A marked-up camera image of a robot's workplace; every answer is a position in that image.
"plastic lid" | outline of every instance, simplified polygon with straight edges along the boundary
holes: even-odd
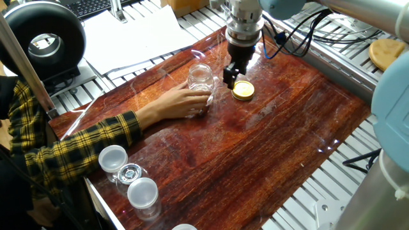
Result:
[[[178,226],[172,228],[172,230],[197,230],[190,224],[179,224]]]
[[[159,192],[156,183],[149,178],[139,178],[128,188],[129,203],[137,209],[145,209],[155,204]]]
[[[98,162],[105,172],[116,173],[128,162],[128,155],[121,146],[112,145],[101,151]]]

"person's hand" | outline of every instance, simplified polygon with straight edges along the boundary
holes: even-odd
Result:
[[[61,210],[54,207],[48,197],[33,201],[33,207],[33,210],[27,211],[27,214],[44,227],[52,227],[52,222],[61,214]]]
[[[180,84],[164,93],[154,102],[149,103],[136,112],[141,128],[156,123],[162,119],[185,118],[196,115],[206,107],[212,92],[184,89],[187,82]]]
[[[186,82],[164,93],[152,102],[162,119],[184,118],[199,114],[212,92],[184,89]]]

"jar lid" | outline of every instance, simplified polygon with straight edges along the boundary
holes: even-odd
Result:
[[[116,173],[128,162],[128,155],[121,146],[111,145],[101,151],[98,162],[105,172]]]
[[[156,183],[149,178],[136,179],[128,188],[129,203],[137,209],[152,207],[159,197]]]
[[[172,230],[197,230],[197,229],[190,224],[179,224],[178,226],[172,228]]]
[[[250,100],[254,96],[254,86],[248,81],[240,80],[235,83],[231,93],[236,99]]]

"white paper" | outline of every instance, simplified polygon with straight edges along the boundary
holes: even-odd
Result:
[[[114,79],[117,79],[118,77],[125,76],[126,74],[134,73],[134,72],[136,72],[138,70],[142,70],[144,68],[149,68],[152,65],[153,64],[152,64],[151,61],[144,61],[142,63],[136,64],[136,65],[133,65],[133,66],[121,68],[119,70],[110,71],[110,72],[108,72],[108,77],[110,78],[110,80],[114,80]]]
[[[192,45],[166,6],[148,17],[121,23],[108,11],[85,21],[85,59],[101,74],[133,66]]]

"wrist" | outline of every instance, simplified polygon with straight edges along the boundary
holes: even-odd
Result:
[[[149,103],[142,109],[139,109],[135,112],[135,114],[138,117],[142,130],[163,119],[157,107],[152,103]]]

